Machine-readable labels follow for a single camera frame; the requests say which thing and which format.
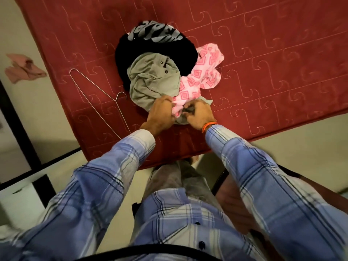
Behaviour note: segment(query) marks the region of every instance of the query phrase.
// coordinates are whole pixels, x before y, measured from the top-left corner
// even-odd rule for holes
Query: shirt sleeve
[[[237,183],[246,208],[286,260],[345,258],[348,215],[223,126],[210,127],[206,141]]]
[[[75,260],[93,254],[154,146],[153,135],[138,130],[77,168],[49,202],[40,224],[1,238],[0,260]]]

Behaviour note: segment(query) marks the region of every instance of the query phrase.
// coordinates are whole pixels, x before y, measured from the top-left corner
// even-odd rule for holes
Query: pile of clothes
[[[115,61],[123,87],[132,101],[150,111],[156,98],[172,96],[176,123],[187,124],[181,115],[183,105],[200,98],[200,89],[215,87],[220,73],[215,69],[224,60],[215,44],[195,48],[174,27],[156,21],[143,21],[120,38]]]

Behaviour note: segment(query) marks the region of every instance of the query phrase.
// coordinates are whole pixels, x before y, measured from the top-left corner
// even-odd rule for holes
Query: hand
[[[201,99],[194,99],[185,103],[184,108],[194,107],[193,113],[182,112],[189,124],[197,129],[202,130],[203,126],[209,122],[216,122],[210,105]]]
[[[151,107],[147,121],[141,125],[140,129],[148,130],[153,136],[158,136],[163,130],[170,128],[175,122],[175,117],[172,115],[175,104],[172,101],[173,98],[168,95],[157,98]]]

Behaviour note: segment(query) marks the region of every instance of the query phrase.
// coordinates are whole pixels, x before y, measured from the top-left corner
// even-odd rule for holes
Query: gray pants
[[[222,211],[217,199],[211,193],[205,177],[200,175],[190,163],[185,160],[166,164],[154,170],[146,184],[142,200],[145,200],[155,191],[168,188],[185,188],[188,197],[209,203]]]

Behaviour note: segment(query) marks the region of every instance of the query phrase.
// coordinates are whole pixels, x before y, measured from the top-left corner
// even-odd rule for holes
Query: orange bracelet
[[[217,122],[209,122],[209,123],[206,123],[203,128],[202,128],[202,133],[204,133],[204,130],[207,128],[208,125],[217,125],[218,123]]]

